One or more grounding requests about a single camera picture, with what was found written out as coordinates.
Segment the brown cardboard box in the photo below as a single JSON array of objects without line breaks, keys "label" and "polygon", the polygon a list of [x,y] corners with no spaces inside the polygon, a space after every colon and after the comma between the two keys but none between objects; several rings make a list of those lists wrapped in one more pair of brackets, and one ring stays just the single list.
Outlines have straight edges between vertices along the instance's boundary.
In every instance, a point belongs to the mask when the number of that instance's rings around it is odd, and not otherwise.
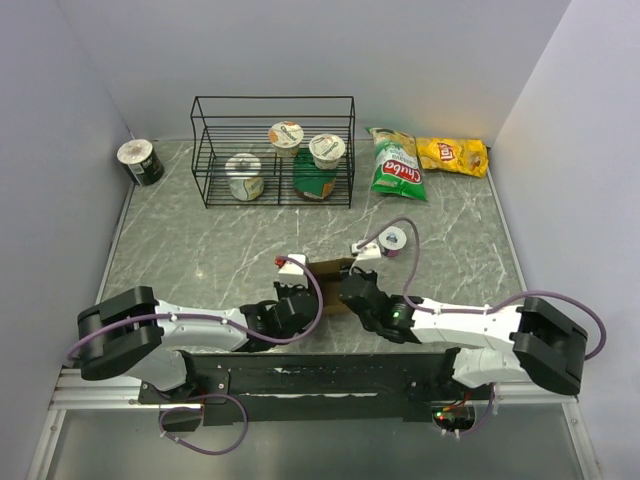
[{"label": "brown cardboard box", "polygon": [[350,313],[349,308],[341,302],[339,293],[341,281],[349,273],[354,261],[354,257],[349,257],[308,264],[321,289],[324,316]]}]

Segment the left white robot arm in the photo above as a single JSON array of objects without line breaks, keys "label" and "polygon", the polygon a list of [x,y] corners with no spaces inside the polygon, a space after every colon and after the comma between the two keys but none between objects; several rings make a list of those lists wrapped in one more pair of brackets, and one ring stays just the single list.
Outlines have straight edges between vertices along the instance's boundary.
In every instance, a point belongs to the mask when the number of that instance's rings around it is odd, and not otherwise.
[{"label": "left white robot arm", "polygon": [[198,389],[194,351],[264,352],[315,329],[324,307],[318,286],[278,284],[276,291],[275,300],[206,310],[159,300],[148,286],[134,287],[78,315],[79,339],[67,358],[87,381],[126,375],[185,402]]}]

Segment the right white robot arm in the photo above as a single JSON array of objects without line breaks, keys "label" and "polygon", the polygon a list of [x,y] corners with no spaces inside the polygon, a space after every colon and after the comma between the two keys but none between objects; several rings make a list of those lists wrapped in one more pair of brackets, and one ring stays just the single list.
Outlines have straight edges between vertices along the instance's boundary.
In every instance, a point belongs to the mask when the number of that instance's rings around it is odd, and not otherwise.
[{"label": "right white robot arm", "polygon": [[549,392],[581,390],[588,334],[549,302],[527,298],[491,312],[421,297],[390,295],[375,272],[356,271],[340,283],[340,301],[363,328],[394,343],[450,344],[453,360],[437,386],[456,399],[490,383],[531,381]]}]

